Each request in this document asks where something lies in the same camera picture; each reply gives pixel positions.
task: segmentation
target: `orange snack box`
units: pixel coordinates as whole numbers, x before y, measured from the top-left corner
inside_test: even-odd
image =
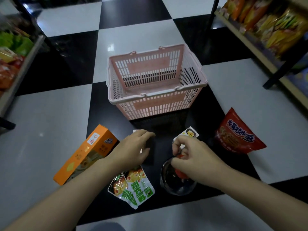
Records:
[[[81,174],[97,160],[104,158],[119,143],[116,137],[102,125],[98,125],[78,150],[68,159],[54,176],[62,186]]]

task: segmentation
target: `person's right hand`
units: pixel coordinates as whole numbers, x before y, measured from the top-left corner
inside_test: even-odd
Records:
[[[181,144],[185,144],[182,152],[188,155],[188,159],[175,157],[171,165],[196,182],[218,188],[231,168],[204,142],[188,136],[179,136],[174,141],[172,144],[174,156],[178,154]]]

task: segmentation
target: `checkered floor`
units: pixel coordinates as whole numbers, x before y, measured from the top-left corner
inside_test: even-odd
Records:
[[[58,187],[53,175],[93,130],[90,110],[106,95],[107,59],[181,43],[198,57],[223,111],[234,107],[267,144],[249,154],[261,180],[306,200],[308,122],[279,88],[262,88],[268,77],[221,23],[202,44],[213,1],[92,0],[39,11],[26,4],[53,47],[37,55],[7,113],[16,129],[0,136],[0,229]],[[127,231],[271,230],[227,195],[109,221]]]

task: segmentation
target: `pink shopping basket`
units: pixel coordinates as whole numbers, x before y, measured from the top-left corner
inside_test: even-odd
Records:
[[[189,108],[208,84],[185,44],[112,56],[106,80],[110,103],[128,120]]]

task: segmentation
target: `black metal frame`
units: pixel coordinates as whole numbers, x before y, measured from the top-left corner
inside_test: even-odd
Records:
[[[214,17],[215,17],[215,11],[218,7],[219,0],[214,0],[213,8],[211,11],[210,19],[206,24],[205,27],[205,38],[207,39],[209,35],[209,31],[211,30]],[[308,39],[305,39],[303,42],[300,42],[296,44],[295,46],[293,57],[288,59],[273,75],[271,78],[266,81],[266,83],[263,85],[265,89],[271,88],[275,83],[279,81],[280,78],[282,78],[284,75],[286,75],[292,67],[308,52]]]

